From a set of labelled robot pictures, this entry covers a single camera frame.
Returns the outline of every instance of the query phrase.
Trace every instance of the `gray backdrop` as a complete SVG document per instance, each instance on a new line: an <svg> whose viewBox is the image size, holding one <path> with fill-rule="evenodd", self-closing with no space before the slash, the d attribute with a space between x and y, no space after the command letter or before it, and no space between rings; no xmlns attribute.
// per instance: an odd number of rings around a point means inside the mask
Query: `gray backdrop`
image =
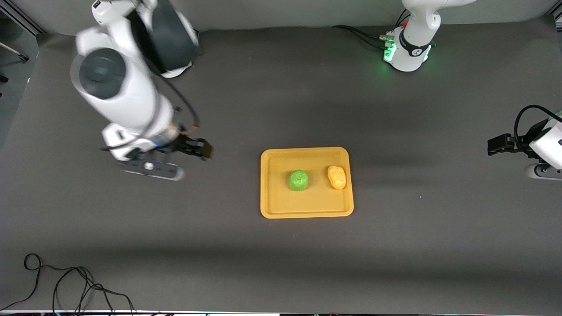
<svg viewBox="0 0 562 316"><path fill-rule="evenodd" d="M53 33L75 35L96 24L93 0L12 0ZM399 0L173 0L199 30L276 26L391 25L404 9ZM478 0L440 13L445 24L517 22L539 17L556 0Z"/></svg>
<svg viewBox="0 0 562 316"><path fill-rule="evenodd" d="M562 183L526 178L523 155L486 155L523 106L560 108L555 35L552 18L446 25L407 74L345 30L203 33L172 81L216 155L175 155L181 182L97 150L107 121L70 83L73 38L42 37L0 153L0 305L29 293L21 262L37 252L86 265L138 309L560 315ZM321 146L350 153L353 214L261 216L261 153ZM60 275L15 308L50 308ZM63 308L81 287L62 283Z"/></svg>

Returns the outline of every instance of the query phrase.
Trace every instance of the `connector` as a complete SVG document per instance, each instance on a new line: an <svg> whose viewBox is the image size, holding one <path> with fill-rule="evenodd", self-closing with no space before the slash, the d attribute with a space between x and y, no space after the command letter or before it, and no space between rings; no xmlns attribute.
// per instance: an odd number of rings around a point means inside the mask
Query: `connector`
<svg viewBox="0 0 562 316"><path fill-rule="evenodd" d="M379 40L383 40L385 42L394 42L394 36L392 35L379 35Z"/></svg>

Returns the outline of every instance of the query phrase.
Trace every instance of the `gray wall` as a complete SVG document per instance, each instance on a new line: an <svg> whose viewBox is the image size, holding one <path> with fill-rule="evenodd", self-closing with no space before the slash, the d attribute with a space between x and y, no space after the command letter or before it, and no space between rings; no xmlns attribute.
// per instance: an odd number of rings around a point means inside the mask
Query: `gray wall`
<svg viewBox="0 0 562 316"><path fill-rule="evenodd" d="M95 25L93 0L13 0L49 32L74 35ZM399 0L172 0L199 30L273 26L391 25ZM543 15L556 0L479 0L441 11L445 24L516 22Z"/></svg>

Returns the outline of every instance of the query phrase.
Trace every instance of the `green led light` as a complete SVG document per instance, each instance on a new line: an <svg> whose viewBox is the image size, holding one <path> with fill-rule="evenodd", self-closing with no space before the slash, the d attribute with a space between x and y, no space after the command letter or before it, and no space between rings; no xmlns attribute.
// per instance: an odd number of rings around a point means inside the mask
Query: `green led light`
<svg viewBox="0 0 562 316"><path fill-rule="evenodd" d="M396 52L396 43L392 43L392 45L387 48L387 52L384 54L384 59L386 61L391 61L392 57L394 57L394 52Z"/></svg>

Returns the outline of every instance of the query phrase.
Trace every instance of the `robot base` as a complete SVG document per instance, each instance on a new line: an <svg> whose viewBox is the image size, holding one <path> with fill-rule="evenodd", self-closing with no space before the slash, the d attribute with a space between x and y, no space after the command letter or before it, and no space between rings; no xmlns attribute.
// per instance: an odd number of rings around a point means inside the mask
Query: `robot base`
<svg viewBox="0 0 562 316"><path fill-rule="evenodd" d="M399 38L400 33L403 30L404 28L399 26L392 31L386 32L387 36L394 36L395 41L387 47L387 50L384 52L383 60L391 64L392 67L397 70L409 73L420 68L422 63L427 60L431 46L429 46L429 48L422 52L419 56L410 56L408 50L402 47L399 40L396 40Z"/></svg>

